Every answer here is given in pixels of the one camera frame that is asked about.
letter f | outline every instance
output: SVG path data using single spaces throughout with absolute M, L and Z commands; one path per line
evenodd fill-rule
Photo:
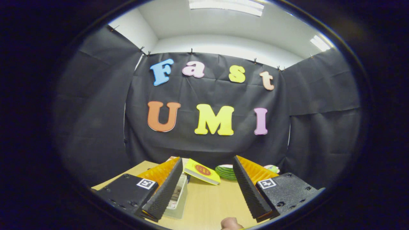
M 158 86 L 169 81 L 169 77 L 165 76 L 165 73 L 171 73 L 171 67 L 169 65 L 172 65 L 173 63 L 174 61 L 172 59 L 167 59 L 151 66 L 151 70 L 153 70 L 153 75 L 155 76 L 155 82 L 153 83 L 154 86 Z

green plate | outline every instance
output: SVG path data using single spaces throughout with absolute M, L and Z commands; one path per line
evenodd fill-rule
M 219 176 L 226 180 L 237 180 L 234 175 L 233 165 L 219 165 L 215 168 Z

yellow book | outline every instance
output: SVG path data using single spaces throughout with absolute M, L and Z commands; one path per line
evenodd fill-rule
M 218 185 L 220 183 L 220 177 L 213 169 L 210 169 L 196 161 L 189 159 L 185 165 L 183 171 L 189 175 L 192 175 L 202 181 L 206 181 L 213 185 Z

black cloth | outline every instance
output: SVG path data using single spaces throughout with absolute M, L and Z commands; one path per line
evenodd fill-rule
M 150 67 L 161 61 L 173 59 L 169 81 L 154 86 Z M 204 77 L 195 78 L 182 74 L 189 61 L 204 63 Z M 229 80 L 232 65 L 245 69 L 243 83 Z M 266 90 L 260 73 L 268 71 L 274 77 L 273 91 Z M 126 100 L 125 134 L 127 151 L 133 164 L 143 160 L 163 162 L 170 156 L 192 158 L 214 168 L 231 164 L 235 155 L 241 155 L 256 163 L 281 165 L 288 143 L 290 117 L 283 77 L 276 68 L 254 64 L 241 58 L 194 53 L 163 53 L 142 57 Z M 168 102 L 178 102 L 176 125 L 169 132 L 157 132 L 147 124 L 148 102 L 160 101 L 159 122 L 168 120 Z M 222 106 L 232 106 L 234 134 L 222 136 L 195 134 L 198 126 L 198 104 L 208 104 L 217 114 Z M 267 108 L 267 135 L 255 135 L 256 114 L 254 108 Z
M 289 67 L 283 76 L 291 130 L 282 170 L 327 187 L 359 154 L 363 111 L 357 83 L 336 49 Z
M 56 144 L 67 169 L 89 186 L 131 167 L 124 105 L 141 55 L 128 39 L 105 27 L 83 41 L 58 82 Z

letter m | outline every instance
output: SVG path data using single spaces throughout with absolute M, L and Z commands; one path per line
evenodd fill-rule
M 231 129 L 231 115 L 234 108 L 231 106 L 223 106 L 219 113 L 214 115 L 214 112 L 208 104 L 198 104 L 196 108 L 199 110 L 199 124 L 195 129 L 196 134 L 207 134 L 206 124 L 211 134 L 214 134 L 220 125 L 220 129 L 217 131 L 219 135 L 233 135 Z

